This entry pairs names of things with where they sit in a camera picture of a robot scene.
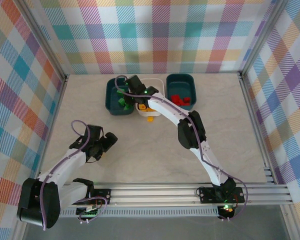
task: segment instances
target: white container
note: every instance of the white container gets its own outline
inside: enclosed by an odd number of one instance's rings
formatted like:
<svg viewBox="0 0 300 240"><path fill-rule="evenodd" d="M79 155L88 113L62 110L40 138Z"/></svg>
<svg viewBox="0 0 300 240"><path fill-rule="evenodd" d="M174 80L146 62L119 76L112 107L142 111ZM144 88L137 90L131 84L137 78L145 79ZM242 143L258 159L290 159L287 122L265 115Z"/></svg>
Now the white container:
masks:
<svg viewBox="0 0 300 240"><path fill-rule="evenodd" d="M158 89L159 93L165 96L165 85L164 82L159 78L144 78L140 79L140 81L145 85L146 88L152 86ZM135 104L135 108L143 117L157 117L161 115L161 113L157 111L140 111L138 108L138 103Z"/></svg>

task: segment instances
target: pastel plaid backdrop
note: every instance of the pastel plaid backdrop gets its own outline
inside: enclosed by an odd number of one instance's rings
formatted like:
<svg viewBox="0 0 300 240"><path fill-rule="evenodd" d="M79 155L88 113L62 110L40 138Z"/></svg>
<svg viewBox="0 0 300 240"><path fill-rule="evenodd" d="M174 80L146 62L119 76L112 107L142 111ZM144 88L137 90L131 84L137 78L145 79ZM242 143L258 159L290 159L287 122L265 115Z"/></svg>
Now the pastel plaid backdrop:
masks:
<svg viewBox="0 0 300 240"><path fill-rule="evenodd" d="M237 71L276 0L27 2L66 72L132 74Z"/></svg>
<svg viewBox="0 0 300 240"><path fill-rule="evenodd" d="M290 0L248 73L262 134L279 182L300 219L300 0Z"/></svg>
<svg viewBox="0 0 300 240"><path fill-rule="evenodd" d="M0 0L0 240L34 176L62 82L12 0Z"/></svg>

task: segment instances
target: teal bin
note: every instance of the teal bin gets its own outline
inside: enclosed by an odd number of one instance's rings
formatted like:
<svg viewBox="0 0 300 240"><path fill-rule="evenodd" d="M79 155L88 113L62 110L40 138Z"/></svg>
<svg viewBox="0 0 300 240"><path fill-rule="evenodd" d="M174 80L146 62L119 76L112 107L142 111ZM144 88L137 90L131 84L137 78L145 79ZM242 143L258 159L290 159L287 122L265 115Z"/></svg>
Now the teal bin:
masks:
<svg viewBox="0 0 300 240"><path fill-rule="evenodd" d="M128 86L124 83L124 78L121 77L117 80L118 87L128 90ZM124 106L119 104L119 99L123 98L121 95L117 93L117 88L115 85L115 78L110 79L106 84L106 92L105 92L105 108L110 112L110 114L118 116L118 115L129 115L134 111L134 106L131 108L124 110Z"/></svg>
<svg viewBox="0 0 300 240"><path fill-rule="evenodd" d="M172 95L179 95L181 99L190 97L189 106L179 106L190 111L197 102L196 87L194 78L190 74L175 73L166 78L167 98L171 101Z"/></svg>

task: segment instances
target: marble tabletop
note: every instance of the marble tabletop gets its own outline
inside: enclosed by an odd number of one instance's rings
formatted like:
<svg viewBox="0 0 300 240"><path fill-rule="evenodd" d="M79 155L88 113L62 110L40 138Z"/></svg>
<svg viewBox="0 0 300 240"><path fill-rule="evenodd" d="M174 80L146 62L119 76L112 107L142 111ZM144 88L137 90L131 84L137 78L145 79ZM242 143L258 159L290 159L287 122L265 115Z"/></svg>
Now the marble tabletop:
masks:
<svg viewBox="0 0 300 240"><path fill-rule="evenodd" d="M116 75L71 75L55 121L41 171L56 164L77 138L70 123L82 120L102 126L118 137L102 158L87 163L69 179L97 182L211 182L195 155L178 142L177 128L164 116L153 122L136 110L113 116L105 107L106 85ZM168 74L138 74L139 78L159 78ZM197 102L207 140L224 169L249 183L264 183L264 163L260 154L245 100L235 73L192 74ZM81 133L84 127L74 127Z"/></svg>

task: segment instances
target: checkered fabric wall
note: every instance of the checkered fabric wall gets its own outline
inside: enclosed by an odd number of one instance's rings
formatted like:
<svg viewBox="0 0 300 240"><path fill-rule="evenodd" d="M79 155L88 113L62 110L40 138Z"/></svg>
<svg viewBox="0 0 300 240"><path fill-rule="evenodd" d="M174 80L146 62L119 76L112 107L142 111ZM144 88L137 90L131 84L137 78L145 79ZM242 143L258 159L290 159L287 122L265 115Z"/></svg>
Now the checkered fabric wall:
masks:
<svg viewBox="0 0 300 240"><path fill-rule="evenodd" d="M300 0L290 0L248 73L262 134L300 218Z"/></svg>
<svg viewBox="0 0 300 240"><path fill-rule="evenodd" d="M27 2L66 72L132 74L237 71L276 0Z"/></svg>
<svg viewBox="0 0 300 240"><path fill-rule="evenodd" d="M0 0L0 240L35 174L61 85L13 0Z"/></svg>

